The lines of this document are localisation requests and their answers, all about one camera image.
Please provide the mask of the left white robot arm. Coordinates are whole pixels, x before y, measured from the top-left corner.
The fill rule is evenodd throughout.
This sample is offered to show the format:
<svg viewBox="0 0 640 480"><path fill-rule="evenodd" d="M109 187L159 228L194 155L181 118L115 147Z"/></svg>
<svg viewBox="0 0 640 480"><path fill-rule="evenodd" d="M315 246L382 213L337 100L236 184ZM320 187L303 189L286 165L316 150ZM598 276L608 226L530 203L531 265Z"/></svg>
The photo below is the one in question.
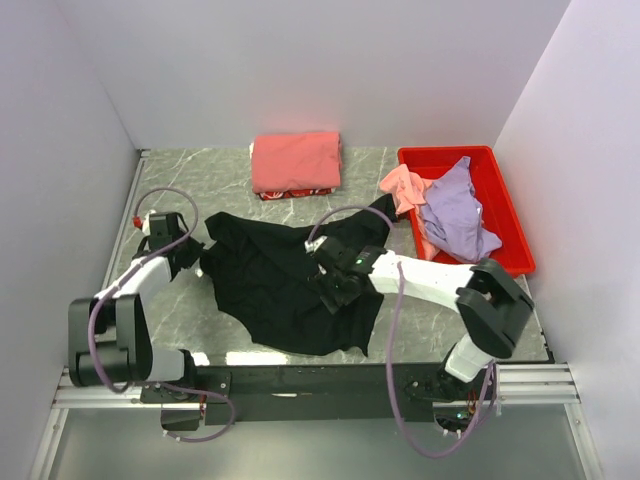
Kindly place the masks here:
<svg viewBox="0 0 640 480"><path fill-rule="evenodd" d="M150 213L134 222L145 232L129 268L110 286L68 308L68 369L76 387L99 386L98 360L114 383L164 382L176 401L193 399L200 378L184 350L152 345L145 307L201 256L204 244L188 235L182 214Z"/></svg>

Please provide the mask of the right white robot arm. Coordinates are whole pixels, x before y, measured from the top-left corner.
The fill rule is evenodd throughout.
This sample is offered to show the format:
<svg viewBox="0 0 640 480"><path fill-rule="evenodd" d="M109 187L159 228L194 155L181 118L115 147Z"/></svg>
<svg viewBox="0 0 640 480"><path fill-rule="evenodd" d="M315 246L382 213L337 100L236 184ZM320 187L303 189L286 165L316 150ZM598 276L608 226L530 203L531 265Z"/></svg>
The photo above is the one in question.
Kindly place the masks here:
<svg viewBox="0 0 640 480"><path fill-rule="evenodd" d="M332 313L365 294L396 294L460 315L466 333L447 354L438 377L440 390L452 399L464 397L491 361L512 357L534 311L529 294L493 259L442 264L382 247L355 252L327 236L306 241L305 250L318 264L310 283Z"/></svg>

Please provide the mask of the black t shirt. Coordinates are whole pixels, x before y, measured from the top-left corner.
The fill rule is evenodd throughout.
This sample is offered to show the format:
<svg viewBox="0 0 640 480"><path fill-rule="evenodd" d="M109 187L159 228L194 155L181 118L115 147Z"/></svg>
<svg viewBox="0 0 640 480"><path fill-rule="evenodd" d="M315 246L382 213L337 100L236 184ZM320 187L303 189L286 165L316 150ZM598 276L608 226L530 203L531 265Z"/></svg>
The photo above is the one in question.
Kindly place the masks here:
<svg viewBox="0 0 640 480"><path fill-rule="evenodd" d="M331 313L308 279L317 270L305 252L310 227L289 227L216 213L205 221L213 245L200 268L213 284L220 311L246 328L253 342L323 356L368 351L380 294L365 294Z"/></svg>

